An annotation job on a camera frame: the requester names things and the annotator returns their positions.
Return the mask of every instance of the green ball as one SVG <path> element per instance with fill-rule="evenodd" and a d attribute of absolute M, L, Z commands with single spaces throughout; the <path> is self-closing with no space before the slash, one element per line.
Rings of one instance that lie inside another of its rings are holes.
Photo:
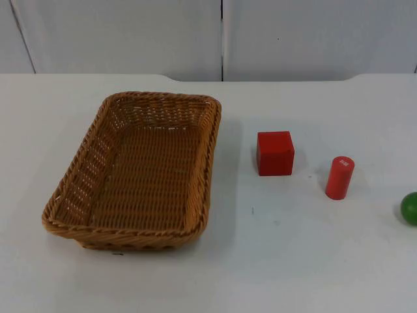
<path fill-rule="evenodd" d="M 407 194 L 401 201 L 401 214 L 411 225 L 417 225 L 417 192 Z"/>

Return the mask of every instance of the basket rim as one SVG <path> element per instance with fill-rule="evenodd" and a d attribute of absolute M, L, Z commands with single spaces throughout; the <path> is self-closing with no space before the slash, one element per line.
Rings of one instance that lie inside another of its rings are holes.
<path fill-rule="evenodd" d="M 68 167 L 64 177 L 61 179 L 61 181 L 58 184 L 58 187 L 56 188 L 55 192 L 52 194 L 51 198 L 49 199 L 48 203 L 46 204 L 44 211 L 42 213 L 42 224 L 43 226 L 50 232 L 60 235 L 62 237 L 71 238 L 78 240 L 78 238 L 82 240 L 88 240 L 87 237 L 94 238 L 95 234 L 102 234 L 102 235 L 124 235 L 126 237 L 169 237 L 169 238 L 182 238 L 182 237 L 189 237 L 193 234 L 199 233 L 202 231 L 205 227 L 205 224 L 207 223 L 207 213 L 208 213 L 208 207 L 209 207 L 209 198 L 210 198 L 210 183 L 205 186 L 204 195 L 202 199 L 201 204 L 201 211 L 199 212 L 199 218 L 198 221 L 195 222 L 195 225 L 189 229 L 189 230 L 135 230 L 135 229 L 127 229 L 127 228 L 103 228 L 103 227 L 95 227 L 95 226 L 86 226 L 86 225 L 71 225 L 71 224 L 65 224 L 58 220 L 55 220 L 52 218 L 53 213 L 58 210 L 62 200 L 66 196 L 66 192 L 68 190 L 68 185 L 72 182 L 74 178 L 74 172 L 77 172 L 78 167 L 83 161 L 83 152 L 87 151 L 87 147 L 90 146 L 92 140 L 96 136 L 96 133 L 100 129 L 100 125 L 102 121 L 104 120 L 104 117 L 106 116 L 106 112 L 108 111 L 108 108 L 111 106 L 111 103 L 113 103 L 115 100 L 118 100 L 118 98 L 123 98 L 126 96 L 129 97 L 141 97 L 143 95 L 154 95 L 155 98 L 161 98 L 161 97 L 172 97 L 172 98 L 184 98 L 187 97 L 189 99 L 206 99 L 207 102 L 212 106 L 212 109 L 215 110 L 214 113 L 214 121 L 211 125 L 211 132 L 210 132 L 210 139 L 216 141 L 217 137 L 217 129 L 220 124 L 220 118 L 221 118 L 221 110 L 222 107 L 220 103 L 210 96 L 206 95 L 187 95 L 182 93 L 161 93 L 161 92 L 141 92 L 141 91 L 126 91 L 126 92 L 120 92 L 115 93 L 113 95 L 108 96 L 106 99 L 104 99 L 102 105 L 100 106 L 98 113 L 96 114 L 96 117 L 89 127 L 84 139 L 81 142 L 81 145 L 79 149 L 77 150 L 77 153 L 73 159 L 73 161 L 70 163 L 70 166 Z M 210 149 L 210 144 L 206 146 L 207 151 Z M 210 162 L 207 162 L 204 167 L 204 172 L 206 172 L 210 167 Z"/>

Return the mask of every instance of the basket base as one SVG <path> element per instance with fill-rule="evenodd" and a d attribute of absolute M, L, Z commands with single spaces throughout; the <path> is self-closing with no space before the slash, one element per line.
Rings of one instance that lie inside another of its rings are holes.
<path fill-rule="evenodd" d="M 151 246 L 151 245 L 113 245 L 111 243 L 86 243 L 77 241 L 77 243 L 86 249 L 92 250 L 109 250 L 109 251 L 161 251 L 174 250 L 179 246 Z"/>

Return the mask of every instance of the white wall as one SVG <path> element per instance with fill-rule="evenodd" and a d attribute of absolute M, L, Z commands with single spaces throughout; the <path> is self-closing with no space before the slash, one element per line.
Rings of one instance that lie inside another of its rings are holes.
<path fill-rule="evenodd" d="M 220 0 L 13 3 L 36 72 L 220 79 Z"/>
<path fill-rule="evenodd" d="M 416 67 L 417 0 L 223 1 L 225 80 L 340 80 Z"/>
<path fill-rule="evenodd" d="M 32 73 L 8 0 L 0 0 L 0 73 Z"/>

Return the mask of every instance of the red cylinder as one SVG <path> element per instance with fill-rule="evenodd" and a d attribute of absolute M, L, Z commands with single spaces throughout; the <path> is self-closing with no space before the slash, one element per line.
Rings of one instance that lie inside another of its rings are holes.
<path fill-rule="evenodd" d="M 354 169 L 354 162 L 347 156 L 333 159 L 327 180 L 326 195 L 333 200 L 345 198 Z"/>

